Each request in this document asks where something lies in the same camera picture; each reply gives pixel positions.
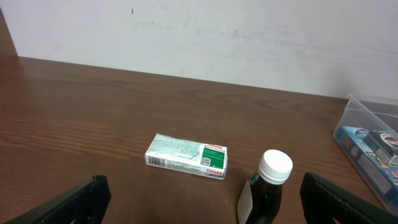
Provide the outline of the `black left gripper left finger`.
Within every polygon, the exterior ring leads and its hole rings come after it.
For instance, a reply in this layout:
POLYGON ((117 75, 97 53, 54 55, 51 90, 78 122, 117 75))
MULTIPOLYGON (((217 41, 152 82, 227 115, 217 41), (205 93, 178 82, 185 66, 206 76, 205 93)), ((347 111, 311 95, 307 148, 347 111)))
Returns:
POLYGON ((95 175, 6 224, 101 224, 111 200, 105 175, 95 175))

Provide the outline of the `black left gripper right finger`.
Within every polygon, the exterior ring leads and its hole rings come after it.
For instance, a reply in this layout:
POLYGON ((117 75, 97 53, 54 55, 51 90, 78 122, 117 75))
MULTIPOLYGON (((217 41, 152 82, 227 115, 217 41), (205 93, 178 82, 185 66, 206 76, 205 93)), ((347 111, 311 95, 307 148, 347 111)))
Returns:
POLYGON ((308 224, 397 224, 397 216, 313 172, 304 175, 300 198, 308 224))

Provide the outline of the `dark bottle white cap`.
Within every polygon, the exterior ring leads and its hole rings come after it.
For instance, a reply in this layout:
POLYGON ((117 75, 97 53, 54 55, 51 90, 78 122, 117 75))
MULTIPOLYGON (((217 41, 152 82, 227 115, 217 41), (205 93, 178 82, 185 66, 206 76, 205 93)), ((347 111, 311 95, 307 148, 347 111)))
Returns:
POLYGON ((283 184, 293 169, 284 152, 269 149, 261 157, 258 170, 245 182, 237 204, 239 224, 272 223, 279 212, 283 184))

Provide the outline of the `blue Kool Fever box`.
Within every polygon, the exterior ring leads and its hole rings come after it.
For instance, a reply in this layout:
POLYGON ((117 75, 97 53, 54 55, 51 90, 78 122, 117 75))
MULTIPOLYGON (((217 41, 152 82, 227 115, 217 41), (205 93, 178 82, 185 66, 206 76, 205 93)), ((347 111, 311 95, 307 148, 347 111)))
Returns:
POLYGON ((397 205, 397 166, 385 164, 373 152, 364 141, 367 135, 366 129, 340 126, 334 137, 378 196, 397 205))

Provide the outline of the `white green Panadol box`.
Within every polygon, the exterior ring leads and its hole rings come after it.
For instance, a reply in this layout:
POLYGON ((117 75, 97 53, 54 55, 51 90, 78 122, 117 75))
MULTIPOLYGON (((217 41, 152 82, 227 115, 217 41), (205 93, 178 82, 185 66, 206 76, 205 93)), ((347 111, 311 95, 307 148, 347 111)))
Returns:
POLYGON ((156 134, 145 160, 149 166, 223 180, 228 148, 156 134))

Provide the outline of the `clear plastic container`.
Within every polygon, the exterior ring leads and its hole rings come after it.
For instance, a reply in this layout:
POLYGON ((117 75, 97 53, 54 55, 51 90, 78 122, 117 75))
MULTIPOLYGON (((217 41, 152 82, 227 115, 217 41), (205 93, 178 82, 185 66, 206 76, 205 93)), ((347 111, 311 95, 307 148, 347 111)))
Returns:
MULTIPOLYGON (((397 100, 355 94, 349 94, 348 98, 349 101, 333 132, 333 137, 340 126, 350 126, 366 129, 368 132, 371 130, 386 131, 397 139, 397 100)), ((397 215, 397 205, 384 202, 373 188, 372 190, 385 208, 397 215)))

